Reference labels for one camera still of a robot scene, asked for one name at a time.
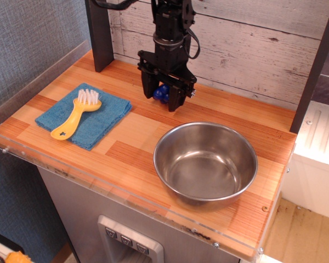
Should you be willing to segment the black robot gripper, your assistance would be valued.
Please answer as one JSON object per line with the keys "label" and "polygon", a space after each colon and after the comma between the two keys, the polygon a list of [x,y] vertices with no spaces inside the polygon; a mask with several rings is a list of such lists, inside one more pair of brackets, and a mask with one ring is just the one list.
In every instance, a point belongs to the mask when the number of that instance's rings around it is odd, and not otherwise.
{"label": "black robot gripper", "polygon": [[194,84],[196,77],[187,67],[190,59],[190,41],[183,41],[176,45],[155,44],[155,51],[138,52],[138,69],[141,71],[141,80],[144,95],[147,99],[153,97],[159,83],[164,83],[169,88],[168,110],[174,112],[183,106],[186,97],[193,97],[196,93]]}

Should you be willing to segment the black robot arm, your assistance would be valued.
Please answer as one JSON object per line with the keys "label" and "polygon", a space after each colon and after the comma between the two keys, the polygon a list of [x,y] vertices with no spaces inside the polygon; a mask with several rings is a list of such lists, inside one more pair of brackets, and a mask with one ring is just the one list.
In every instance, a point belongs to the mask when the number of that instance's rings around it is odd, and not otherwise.
{"label": "black robot arm", "polygon": [[190,26],[195,23],[191,1],[152,1],[152,13],[156,26],[153,53],[139,51],[143,91],[146,98],[163,83],[169,87],[168,110],[174,112],[182,106],[186,97],[195,94],[196,77],[187,68],[189,59],[198,57],[198,49],[190,56],[191,40],[198,41]]}

